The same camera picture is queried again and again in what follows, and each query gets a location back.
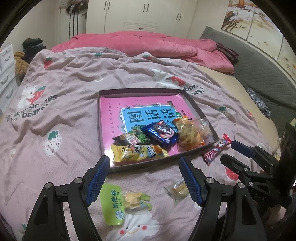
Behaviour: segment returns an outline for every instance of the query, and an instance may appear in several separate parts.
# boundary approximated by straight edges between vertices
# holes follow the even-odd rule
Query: silver bolt
[[[214,183],[214,182],[215,182],[215,179],[212,178],[212,177],[208,177],[208,178],[207,178],[207,182],[208,182],[208,183]]]
[[[81,177],[78,177],[78,178],[76,178],[76,179],[74,180],[74,182],[75,182],[76,184],[79,184],[79,183],[82,182],[82,178],[81,178]]]
[[[45,184],[45,188],[46,189],[50,189],[52,187],[52,184],[51,183],[47,183],[47,184]]]
[[[237,186],[238,186],[239,188],[244,188],[244,184],[243,184],[243,183],[238,183]]]

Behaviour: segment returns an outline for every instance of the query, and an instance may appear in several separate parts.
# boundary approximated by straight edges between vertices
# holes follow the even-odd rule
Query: tray
[[[110,172],[128,171],[170,161],[207,149],[219,140],[217,133],[209,123],[212,136],[204,146],[190,151],[178,152],[177,144],[169,150],[165,158],[144,161],[114,162],[111,150],[113,138],[130,131],[132,125],[146,125],[165,120],[171,128],[176,128],[172,120],[176,112],[192,119],[206,118],[204,113],[184,90],[164,88],[126,88],[104,90],[98,97],[98,136],[101,153],[110,158]]]

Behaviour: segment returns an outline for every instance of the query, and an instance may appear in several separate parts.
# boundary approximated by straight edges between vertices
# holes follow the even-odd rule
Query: gray quilted headboard
[[[234,61],[234,77],[252,88],[269,107],[281,137],[286,122],[296,117],[296,88],[268,58],[229,34],[206,27],[201,39],[212,39],[233,49],[240,56]]]

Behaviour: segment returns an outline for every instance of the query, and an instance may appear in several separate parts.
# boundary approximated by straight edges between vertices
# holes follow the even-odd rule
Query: white wardrobe
[[[150,31],[186,38],[197,0],[89,0],[86,32]]]

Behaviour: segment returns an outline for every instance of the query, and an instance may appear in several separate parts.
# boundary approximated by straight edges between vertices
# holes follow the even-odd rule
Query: folded pink comforter
[[[108,47],[122,51],[130,57],[149,52],[155,57],[196,62],[222,73],[234,72],[231,62],[216,50],[216,42],[210,39],[180,39],[145,31],[122,31],[111,34],[80,34],[51,50],[61,52],[79,47]]]

